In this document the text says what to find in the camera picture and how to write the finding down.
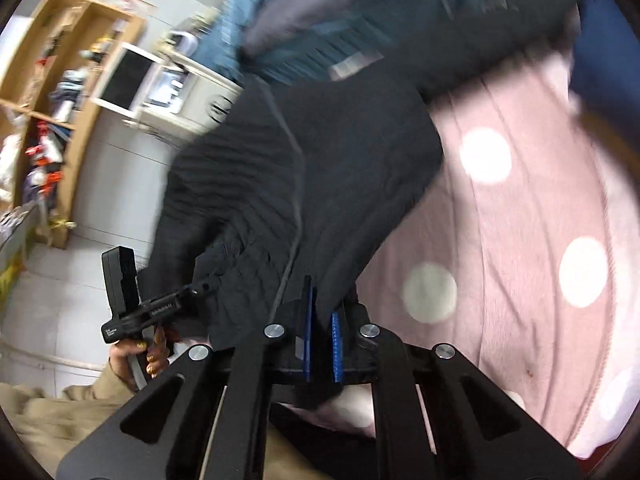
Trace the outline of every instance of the wooden bookcase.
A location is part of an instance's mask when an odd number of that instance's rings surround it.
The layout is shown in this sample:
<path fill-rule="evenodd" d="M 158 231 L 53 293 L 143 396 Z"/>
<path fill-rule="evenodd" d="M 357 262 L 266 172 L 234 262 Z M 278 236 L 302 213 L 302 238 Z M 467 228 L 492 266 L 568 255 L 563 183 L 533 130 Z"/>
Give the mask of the wooden bookcase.
<path fill-rule="evenodd" d="M 38 85 L 29 91 L 36 70 L 36 61 L 41 56 L 47 38 L 57 30 L 63 20 L 68 19 L 67 11 L 74 7 L 78 8 L 78 12 L 73 15 L 70 27 L 62 36 L 54 55 L 44 66 L 43 76 Z M 62 167 L 62 181 L 58 183 L 56 205 L 62 218 L 72 220 L 74 196 L 84 152 L 100 108 L 91 99 L 85 99 L 81 109 L 75 114 L 74 123 L 61 123 L 50 117 L 49 93 L 55 90 L 65 70 L 76 70 L 86 64 L 79 51 L 90 49 L 96 40 L 110 33 L 116 20 L 124 20 L 126 25 L 115 38 L 101 66 L 107 65 L 110 55 L 117 50 L 117 43 L 137 41 L 145 26 L 145 20 L 97 0 L 42 0 L 34 10 L 32 18 L 33 22 L 0 83 L 0 105 L 24 114 L 28 119 L 20 132 L 21 144 L 14 174 L 13 202 L 0 207 L 7 209 L 22 203 L 22 187 L 30 167 L 24 152 L 30 144 L 30 139 L 37 139 L 38 121 L 44 120 L 72 131 L 64 153 L 65 162 Z M 2 113 L 0 141 L 10 133 L 13 133 L 12 124 Z M 66 228 L 57 228 L 53 231 L 53 237 L 53 244 L 64 248 L 68 231 Z"/>

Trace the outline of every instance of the triangular cutout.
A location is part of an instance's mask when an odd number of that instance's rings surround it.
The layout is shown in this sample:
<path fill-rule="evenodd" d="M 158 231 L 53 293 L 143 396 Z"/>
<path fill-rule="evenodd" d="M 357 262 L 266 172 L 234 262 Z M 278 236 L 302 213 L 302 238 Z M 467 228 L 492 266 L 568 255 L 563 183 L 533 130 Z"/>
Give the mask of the triangular cutout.
<path fill-rule="evenodd" d="M 486 440 L 495 440 L 520 429 L 520 423 L 471 377 L 462 378 L 462 387 Z"/>
<path fill-rule="evenodd" d="M 146 444 L 158 442 L 183 383 L 182 377 L 172 377 L 120 423 L 120 430 Z"/>

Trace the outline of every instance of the white polka dot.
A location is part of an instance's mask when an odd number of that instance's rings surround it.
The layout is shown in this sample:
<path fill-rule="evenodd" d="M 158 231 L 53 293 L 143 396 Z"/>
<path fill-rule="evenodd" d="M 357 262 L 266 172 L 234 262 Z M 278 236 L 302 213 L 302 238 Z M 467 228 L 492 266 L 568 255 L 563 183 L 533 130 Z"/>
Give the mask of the white polka dot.
<path fill-rule="evenodd" d="M 504 390 L 504 392 L 511 397 L 511 400 L 513 402 L 515 402 L 518 406 L 520 406 L 523 410 L 526 410 L 526 407 L 524 405 L 524 400 L 522 399 L 521 396 L 519 396 L 516 392 L 511 392 L 509 390 Z"/>
<path fill-rule="evenodd" d="M 474 128 L 462 139 L 460 159 L 466 174 L 478 184 L 498 184 L 511 173 L 507 141 L 491 128 Z"/>
<path fill-rule="evenodd" d="M 360 386 L 345 386 L 331 404 L 338 415 L 354 428 L 368 428 L 376 420 L 371 392 Z"/>
<path fill-rule="evenodd" d="M 616 413 L 620 409 L 622 400 L 625 397 L 626 389 L 631 381 L 632 370 L 627 368 L 623 372 L 620 372 L 609 383 L 604 394 L 600 398 L 600 416 L 604 420 L 613 420 Z"/>
<path fill-rule="evenodd" d="M 439 264 L 426 262 L 415 267 L 402 286 L 404 308 L 421 323 L 447 319 L 455 311 L 457 300 L 456 281 Z"/>
<path fill-rule="evenodd" d="M 589 306 L 607 284 L 607 252 L 595 238 L 583 236 L 569 244 L 560 262 L 560 288 L 570 305 Z"/>

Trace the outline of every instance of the silver screw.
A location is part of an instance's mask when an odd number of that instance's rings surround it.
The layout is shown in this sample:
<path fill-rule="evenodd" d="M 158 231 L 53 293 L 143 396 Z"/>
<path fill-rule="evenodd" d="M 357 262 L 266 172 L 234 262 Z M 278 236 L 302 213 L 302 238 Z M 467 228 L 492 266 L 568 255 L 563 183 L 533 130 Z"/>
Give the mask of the silver screw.
<path fill-rule="evenodd" d="M 264 335 L 271 338 L 280 337 L 284 334 L 284 327 L 282 325 L 267 325 L 264 327 Z"/>
<path fill-rule="evenodd" d="M 380 327 L 373 323 L 369 323 L 360 327 L 360 333 L 364 337 L 377 337 L 380 335 Z"/>
<path fill-rule="evenodd" d="M 449 344 L 442 344 L 436 346 L 436 355 L 440 359 L 451 359 L 456 354 L 456 349 Z"/>
<path fill-rule="evenodd" d="M 189 358 L 192 361 L 202 361 L 209 355 L 209 349 L 204 345 L 196 345 L 189 348 Z"/>

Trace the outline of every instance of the human hand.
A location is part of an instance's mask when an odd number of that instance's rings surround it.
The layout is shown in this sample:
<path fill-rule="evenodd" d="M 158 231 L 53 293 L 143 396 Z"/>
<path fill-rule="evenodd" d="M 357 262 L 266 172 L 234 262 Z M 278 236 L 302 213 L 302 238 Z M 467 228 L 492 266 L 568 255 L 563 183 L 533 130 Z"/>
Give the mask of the human hand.
<path fill-rule="evenodd" d="M 136 381 L 131 373 L 131 368 L 129 368 L 127 357 L 142 354 L 145 350 L 147 350 L 145 341 L 135 341 L 133 339 L 118 341 L 116 344 L 111 345 L 109 350 L 111 370 L 131 388 L 135 388 Z M 166 347 L 164 330 L 162 327 L 158 327 L 154 333 L 154 344 L 148 349 L 148 353 L 146 354 L 146 360 L 148 362 L 146 371 L 152 378 L 168 368 L 168 356 L 169 349 Z"/>

